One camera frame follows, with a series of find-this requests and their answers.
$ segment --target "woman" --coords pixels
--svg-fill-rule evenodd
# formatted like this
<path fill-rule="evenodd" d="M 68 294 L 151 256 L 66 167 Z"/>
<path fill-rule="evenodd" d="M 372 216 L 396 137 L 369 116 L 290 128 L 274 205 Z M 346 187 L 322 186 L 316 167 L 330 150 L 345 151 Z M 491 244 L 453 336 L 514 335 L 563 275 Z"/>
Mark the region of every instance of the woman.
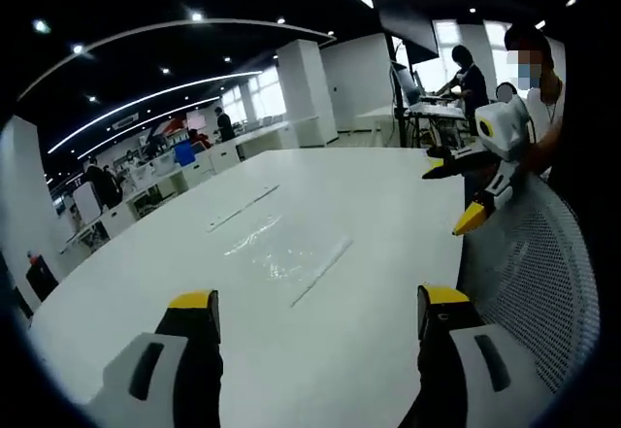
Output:
<path fill-rule="evenodd" d="M 460 67 L 455 77 L 443 86 L 437 95 L 442 95 L 453 86 L 459 85 L 462 89 L 457 96 L 464 99 L 464 115 L 470 125 L 471 135 L 478 135 L 476 132 L 476 122 L 474 120 L 474 110 L 479 106 L 489 104 L 487 99 L 487 87 L 485 78 L 481 70 L 474 64 L 473 56 L 466 47 L 457 45 L 451 53 L 453 61 Z"/>

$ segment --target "white robot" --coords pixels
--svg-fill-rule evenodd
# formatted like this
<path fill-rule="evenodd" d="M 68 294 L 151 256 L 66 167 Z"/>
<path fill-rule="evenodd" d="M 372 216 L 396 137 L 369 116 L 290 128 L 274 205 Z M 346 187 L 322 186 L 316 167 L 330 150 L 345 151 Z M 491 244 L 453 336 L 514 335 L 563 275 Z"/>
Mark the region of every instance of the white robot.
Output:
<path fill-rule="evenodd" d="M 465 171 L 498 164 L 496 175 L 479 190 L 457 222 L 453 234 L 462 235 L 480 226 L 513 195 L 512 178 L 529 144 L 531 120 L 524 102 L 515 95 L 508 103 L 493 103 L 474 112 L 479 140 L 453 151 L 423 179 L 442 179 Z"/>

